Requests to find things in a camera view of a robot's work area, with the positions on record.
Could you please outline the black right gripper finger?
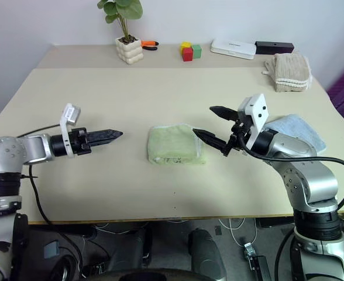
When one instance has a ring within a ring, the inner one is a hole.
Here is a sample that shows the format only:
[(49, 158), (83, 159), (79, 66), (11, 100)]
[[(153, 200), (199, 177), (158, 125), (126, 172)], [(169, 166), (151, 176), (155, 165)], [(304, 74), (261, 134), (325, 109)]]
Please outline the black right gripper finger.
[(231, 139), (229, 140), (229, 142), (225, 142), (224, 140), (217, 138), (213, 133), (210, 133), (203, 129), (193, 128), (192, 131), (205, 144), (218, 149), (224, 156), (227, 156), (233, 149), (233, 142)]
[(223, 106), (211, 106), (209, 108), (214, 114), (227, 121), (236, 121), (238, 119), (238, 112)]

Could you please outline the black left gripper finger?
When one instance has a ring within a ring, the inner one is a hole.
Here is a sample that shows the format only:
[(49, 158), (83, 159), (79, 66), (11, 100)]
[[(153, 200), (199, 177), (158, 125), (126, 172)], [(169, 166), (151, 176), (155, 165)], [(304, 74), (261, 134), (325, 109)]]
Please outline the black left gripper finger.
[(106, 145), (117, 139), (118, 136), (111, 136), (109, 138), (105, 137), (93, 137), (93, 138), (88, 138), (88, 144), (90, 146), (99, 146), (99, 145)]
[(87, 134), (87, 139), (116, 139), (123, 135), (123, 132), (113, 130), (113, 129), (104, 129), (100, 131), (93, 131)]

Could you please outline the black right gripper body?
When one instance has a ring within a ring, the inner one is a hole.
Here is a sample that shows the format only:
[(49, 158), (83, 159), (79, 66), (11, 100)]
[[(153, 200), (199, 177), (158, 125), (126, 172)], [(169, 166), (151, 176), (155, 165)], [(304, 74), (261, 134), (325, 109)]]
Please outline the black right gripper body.
[(234, 122), (231, 128), (232, 134), (229, 138), (229, 147), (230, 149), (242, 150), (251, 135), (252, 119), (250, 116), (241, 119), (238, 115), (230, 115), (229, 120)]

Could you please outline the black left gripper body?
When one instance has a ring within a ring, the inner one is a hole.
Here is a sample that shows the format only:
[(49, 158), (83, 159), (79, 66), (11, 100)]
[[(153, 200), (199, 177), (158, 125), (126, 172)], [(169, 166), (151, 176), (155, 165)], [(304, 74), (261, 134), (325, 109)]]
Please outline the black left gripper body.
[(86, 128), (75, 128), (69, 133), (71, 149), (75, 155), (85, 155), (92, 152), (87, 135)]

